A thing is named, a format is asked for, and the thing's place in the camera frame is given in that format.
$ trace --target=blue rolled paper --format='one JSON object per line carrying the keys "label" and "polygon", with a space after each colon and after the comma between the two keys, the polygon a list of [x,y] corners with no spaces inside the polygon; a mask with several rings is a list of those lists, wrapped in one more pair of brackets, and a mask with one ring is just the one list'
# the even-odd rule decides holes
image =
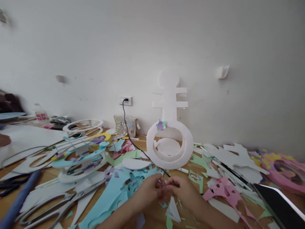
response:
{"label": "blue rolled paper", "polygon": [[15,199],[14,203],[6,213],[6,215],[3,217],[1,223],[0,223],[0,228],[1,229],[10,229],[12,228],[12,225],[16,219],[16,217],[19,214],[19,211],[27,198],[28,194],[34,187],[36,181],[38,180],[39,176],[41,174],[41,170],[37,170],[32,173],[30,176],[29,180],[23,187],[23,189],[19,192],[17,198]]}

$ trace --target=pink foam ring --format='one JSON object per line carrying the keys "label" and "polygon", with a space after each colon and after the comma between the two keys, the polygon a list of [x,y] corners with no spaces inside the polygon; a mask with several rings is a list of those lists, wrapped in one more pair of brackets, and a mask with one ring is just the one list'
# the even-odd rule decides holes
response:
{"label": "pink foam ring", "polygon": [[[297,165],[302,169],[305,169],[305,166],[297,161],[293,160],[287,160],[284,158],[282,154],[278,154],[281,159],[280,161],[285,162],[288,165]],[[274,167],[274,164],[276,161],[271,161],[268,158],[265,158],[263,155],[264,159],[267,159],[269,161],[269,165],[271,168],[269,169],[268,166],[265,163],[262,163],[263,169],[267,170],[270,172],[268,175],[266,175],[273,183],[277,184],[281,188],[295,194],[304,194],[305,193],[305,186],[303,185],[298,185],[296,183],[293,183],[291,180],[285,178],[282,174],[280,174]]]}

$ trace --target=wall outlet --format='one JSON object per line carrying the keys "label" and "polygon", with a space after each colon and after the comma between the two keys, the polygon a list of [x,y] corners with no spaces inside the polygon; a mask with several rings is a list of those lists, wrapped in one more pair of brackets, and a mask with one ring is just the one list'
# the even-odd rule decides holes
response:
{"label": "wall outlet", "polygon": [[123,105],[124,99],[128,99],[128,101],[124,102],[124,105],[132,106],[132,97],[131,96],[119,96],[119,104]]}

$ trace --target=black cable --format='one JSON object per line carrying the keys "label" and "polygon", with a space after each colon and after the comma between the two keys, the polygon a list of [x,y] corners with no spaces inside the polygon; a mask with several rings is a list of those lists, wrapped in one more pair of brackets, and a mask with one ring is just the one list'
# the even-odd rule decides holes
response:
{"label": "black cable", "polygon": [[[129,138],[130,142],[133,144],[133,146],[134,146],[135,148],[139,149],[139,148],[132,142],[131,138],[129,137],[128,127],[127,127],[127,123],[126,123],[126,119],[125,119],[125,109],[124,109],[124,102],[125,102],[125,101],[128,101],[128,100],[127,100],[127,99],[124,99],[122,105],[123,105],[123,111],[124,111],[124,122],[125,122],[125,125],[126,125],[126,128],[127,128],[128,138]],[[167,175],[168,177],[170,177],[170,175],[169,175],[163,168],[160,168],[160,169],[162,169],[162,170],[166,173],[166,175]]]}

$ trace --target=foam circle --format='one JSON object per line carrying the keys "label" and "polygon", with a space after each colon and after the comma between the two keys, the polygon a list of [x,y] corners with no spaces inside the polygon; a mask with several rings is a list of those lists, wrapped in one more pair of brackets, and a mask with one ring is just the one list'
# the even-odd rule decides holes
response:
{"label": "foam circle", "polygon": [[158,122],[152,125],[146,136],[146,148],[148,156],[152,162],[156,164],[156,166],[163,169],[172,170],[182,167],[188,162],[193,153],[193,137],[191,132],[181,122],[167,121],[167,127],[172,127],[179,130],[183,138],[179,153],[169,156],[171,153],[159,152],[154,146],[154,138],[158,132],[156,128],[157,123]]}
{"label": "foam circle", "polygon": [[[80,130],[80,129],[78,128],[78,129],[75,129],[75,130],[69,130],[69,126],[75,125],[75,124],[77,124],[77,123],[79,123],[79,122],[83,122],[83,121],[88,121],[88,122],[89,122],[89,127],[88,127],[88,128],[83,127],[83,128],[85,128],[85,129]],[[91,122],[92,122],[92,121],[98,121],[98,124],[92,127],[92,126],[91,126]],[[103,125],[103,123],[104,123],[104,122],[103,122],[102,120],[99,120],[99,119],[84,119],[84,120],[72,122],[72,123],[69,123],[69,124],[65,125],[65,126],[63,127],[63,131],[68,132],[68,133],[86,132],[86,131],[88,131],[88,130],[92,130],[92,129],[95,129],[95,128],[97,128],[97,127],[100,127],[101,125]]]}

